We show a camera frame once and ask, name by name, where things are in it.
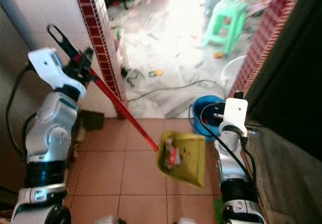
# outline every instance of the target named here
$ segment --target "plastic stool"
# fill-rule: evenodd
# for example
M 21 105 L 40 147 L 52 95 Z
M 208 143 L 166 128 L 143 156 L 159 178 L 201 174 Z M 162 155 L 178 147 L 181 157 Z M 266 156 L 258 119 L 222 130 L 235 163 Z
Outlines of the plastic stool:
M 209 41 L 224 44 L 224 54 L 231 52 L 232 46 L 239 40 L 242 32 L 247 5 L 238 0 L 222 0 L 213 9 L 203 46 L 205 47 Z M 223 25 L 225 18 L 230 18 L 229 25 Z M 219 36 L 218 33 L 221 28 L 228 29 L 227 37 Z

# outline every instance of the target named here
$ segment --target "yellow dustpan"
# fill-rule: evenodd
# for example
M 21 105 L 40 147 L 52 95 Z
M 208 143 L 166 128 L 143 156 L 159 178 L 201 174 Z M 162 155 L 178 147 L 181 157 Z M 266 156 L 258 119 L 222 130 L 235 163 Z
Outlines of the yellow dustpan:
M 172 137 L 173 146 L 179 148 L 180 166 L 168 170 L 165 167 L 166 140 Z M 205 137 L 190 133 L 167 131 L 161 137 L 156 164 L 159 170 L 176 180 L 203 188 L 205 179 Z

